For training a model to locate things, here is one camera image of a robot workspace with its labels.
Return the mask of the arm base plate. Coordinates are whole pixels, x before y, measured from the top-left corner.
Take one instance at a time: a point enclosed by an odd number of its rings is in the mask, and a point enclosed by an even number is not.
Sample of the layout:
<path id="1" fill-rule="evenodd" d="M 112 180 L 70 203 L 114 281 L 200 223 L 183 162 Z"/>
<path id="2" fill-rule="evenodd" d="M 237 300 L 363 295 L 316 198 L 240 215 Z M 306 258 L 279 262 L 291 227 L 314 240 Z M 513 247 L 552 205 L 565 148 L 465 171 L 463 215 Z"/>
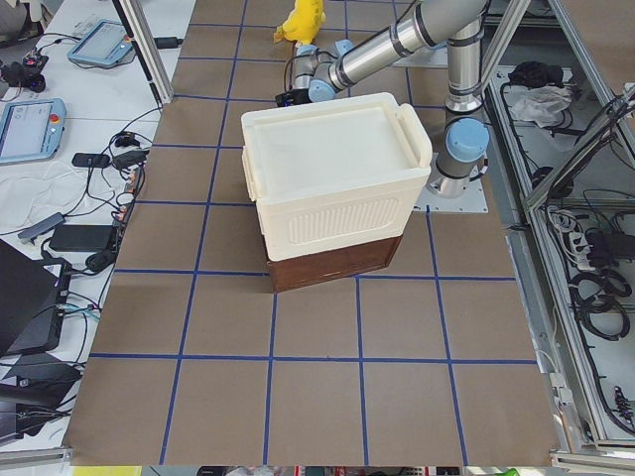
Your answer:
<path id="1" fill-rule="evenodd" d="M 437 168 L 438 153 L 433 153 L 431 174 L 413 207 L 414 212 L 445 214 L 486 214 L 489 212 L 478 164 L 461 180 L 443 176 Z"/>

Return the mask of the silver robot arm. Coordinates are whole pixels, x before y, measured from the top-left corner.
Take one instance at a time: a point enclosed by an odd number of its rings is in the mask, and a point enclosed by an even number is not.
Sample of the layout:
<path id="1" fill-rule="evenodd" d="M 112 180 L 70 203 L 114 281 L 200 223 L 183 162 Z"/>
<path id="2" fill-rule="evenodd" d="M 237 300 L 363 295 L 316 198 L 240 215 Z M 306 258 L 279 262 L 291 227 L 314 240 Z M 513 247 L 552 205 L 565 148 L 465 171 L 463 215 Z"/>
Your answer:
<path id="1" fill-rule="evenodd" d="M 334 50 L 298 41 L 289 59 L 293 68 L 280 107 L 324 102 L 400 59 L 422 49 L 445 46 L 447 96 L 444 148 L 428 179 L 430 193 L 442 199 L 461 197 L 485 169 L 489 132 L 482 121 L 482 47 L 486 1 L 416 1 L 394 23 L 354 45 L 336 42 Z"/>

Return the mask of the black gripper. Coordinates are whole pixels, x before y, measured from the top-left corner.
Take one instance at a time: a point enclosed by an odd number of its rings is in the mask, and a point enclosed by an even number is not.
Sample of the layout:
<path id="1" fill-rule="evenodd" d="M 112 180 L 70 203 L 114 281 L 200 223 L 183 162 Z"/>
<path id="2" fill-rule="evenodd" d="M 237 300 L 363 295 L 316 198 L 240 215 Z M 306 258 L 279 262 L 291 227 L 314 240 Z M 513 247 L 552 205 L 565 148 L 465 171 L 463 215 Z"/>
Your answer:
<path id="1" fill-rule="evenodd" d="M 291 89 L 277 94 L 275 101 L 278 107 L 291 107 L 311 103 L 307 88 Z"/>

